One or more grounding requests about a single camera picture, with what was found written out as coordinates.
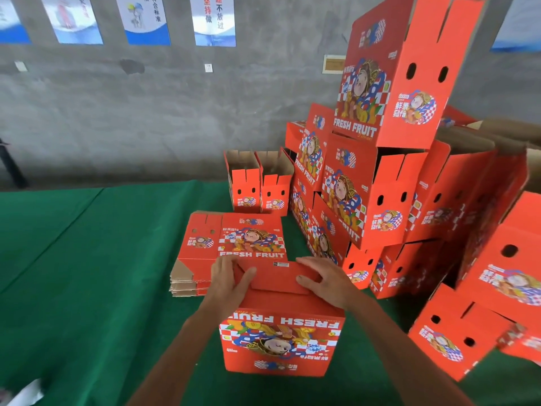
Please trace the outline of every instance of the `right hand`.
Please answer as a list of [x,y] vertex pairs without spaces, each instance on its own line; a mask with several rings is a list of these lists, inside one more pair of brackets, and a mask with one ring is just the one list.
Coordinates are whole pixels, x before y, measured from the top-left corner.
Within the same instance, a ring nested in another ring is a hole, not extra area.
[[321,275],[321,282],[317,283],[306,276],[297,276],[297,283],[310,289],[321,299],[331,305],[349,311],[362,294],[351,279],[344,273],[342,268],[336,266],[327,258],[297,258],[297,262],[306,265]]

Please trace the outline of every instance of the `blue poster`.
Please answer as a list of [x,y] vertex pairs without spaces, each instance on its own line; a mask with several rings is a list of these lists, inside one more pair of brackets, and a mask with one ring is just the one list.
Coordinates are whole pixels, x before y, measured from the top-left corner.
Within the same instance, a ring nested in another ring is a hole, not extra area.
[[11,0],[0,0],[0,44],[30,44]]
[[233,0],[190,0],[195,45],[236,47]]
[[41,0],[60,44],[103,44],[90,0]]
[[171,45],[162,0],[116,0],[128,44]]
[[541,0],[513,0],[490,50],[541,51]]

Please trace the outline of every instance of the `hand hole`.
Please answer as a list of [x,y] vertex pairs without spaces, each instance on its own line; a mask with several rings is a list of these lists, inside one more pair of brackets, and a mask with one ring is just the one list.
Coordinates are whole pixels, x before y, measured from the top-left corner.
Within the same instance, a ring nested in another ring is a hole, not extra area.
[[512,258],[514,257],[518,252],[518,248],[515,245],[505,245],[502,249],[502,255],[504,255],[505,258]]
[[408,80],[411,80],[413,78],[413,76],[415,75],[416,70],[417,70],[417,64],[416,63],[411,63],[407,68],[406,78]]
[[440,75],[438,77],[438,82],[442,83],[447,78],[447,73],[449,72],[449,67],[442,67],[440,70]]
[[472,338],[466,338],[464,339],[464,344],[470,348],[473,348],[475,346],[475,340]]

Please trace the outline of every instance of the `gray concrete wall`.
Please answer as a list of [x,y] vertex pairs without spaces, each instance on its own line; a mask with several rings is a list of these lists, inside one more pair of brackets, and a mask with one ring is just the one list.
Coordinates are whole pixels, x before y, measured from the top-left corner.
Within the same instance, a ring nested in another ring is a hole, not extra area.
[[[334,106],[323,55],[381,1],[235,0],[238,46],[220,48],[195,46],[189,0],[163,0],[171,47],[128,45],[115,0],[91,0],[103,46],[61,45],[40,0],[14,0],[33,45],[0,45],[0,138],[33,188],[225,179],[223,149],[277,148],[311,102]],[[510,2],[492,0],[451,103],[541,122],[539,56],[488,52]]]

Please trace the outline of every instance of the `green table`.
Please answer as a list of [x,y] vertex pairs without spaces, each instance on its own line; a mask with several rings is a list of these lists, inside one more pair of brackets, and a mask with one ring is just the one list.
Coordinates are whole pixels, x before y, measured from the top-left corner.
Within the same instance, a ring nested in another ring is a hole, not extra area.
[[[201,301],[168,292],[196,209],[230,211],[227,183],[0,194],[0,386],[41,377],[43,406],[125,403]],[[283,227],[289,259],[308,255],[294,219]],[[423,303],[381,301],[404,330]],[[540,367],[494,351],[459,385],[479,405],[524,406],[541,404],[540,382]],[[323,379],[226,372],[216,332],[184,404],[303,400],[400,404],[352,319]]]

